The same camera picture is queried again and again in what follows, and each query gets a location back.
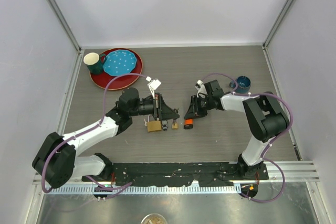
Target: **black metal base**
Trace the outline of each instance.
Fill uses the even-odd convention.
[[[255,175],[242,176],[239,166],[229,162],[114,163],[113,172],[117,186],[132,182],[132,186],[181,187],[198,180],[201,187],[213,187],[230,186],[232,180],[255,180]],[[258,174],[259,180],[268,180],[265,164],[261,164]]]

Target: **mug handle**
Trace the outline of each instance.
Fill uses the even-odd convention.
[[[106,54],[101,54],[101,55],[99,55],[99,60],[100,60],[102,57],[105,57],[105,58],[103,59],[103,64],[104,64],[104,63],[106,62],[106,60],[107,60]]]

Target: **green mug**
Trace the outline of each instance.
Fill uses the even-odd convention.
[[[100,74],[104,71],[104,63],[106,62],[105,54],[97,54],[95,52],[91,52],[84,56],[83,62],[88,67],[91,73]]]

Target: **red plate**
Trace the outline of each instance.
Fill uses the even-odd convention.
[[[127,48],[113,48],[110,50],[107,50],[105,52],[103,52],[102,54],[108,55],[110,52],[119,50],[119,49],[123,49],[123,50],[128,50],[132,53],[134,53],[134,55],[136,56],[136,65],[135,68],[132,70],[131,73],[141,73],[142,72],[142,60],[140,58],[140,56]],[[106,88],[106,85],[110,82],[110,80],[112,80],[115,76],[110,76],[108,73],[105,73],[103,71],[103,73],[100,74],[93,74],[90,72],[90,77],[92,79],[92,81],[99,87],[101,88]],[[124,89],[126,87],[128,87],[129,85],[132,85],[133,83],[135,83],[135,81],[139,78],[139,76],[124,76],[124,77],[120,77],[119,79],[115,80],[114,82],[111,83],[111,85],[109,86],[108,90],[119,90],[119,89]]]

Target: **dark blue cup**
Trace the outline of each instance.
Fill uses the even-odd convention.
[[[105,54],[97,54],[95,52],[91,52],[84,56],[83,62],[88,67],[91,73],[100,74],[104,71],[104,63],[106,62]]]
[[[238,88],[235,90],[236,93],[245,94],[250,90],[251,81],[248,77],[239,76],[236,81],[238,83]],[[234,89],[236,84],[234,81],[231,81],[229,86]]]

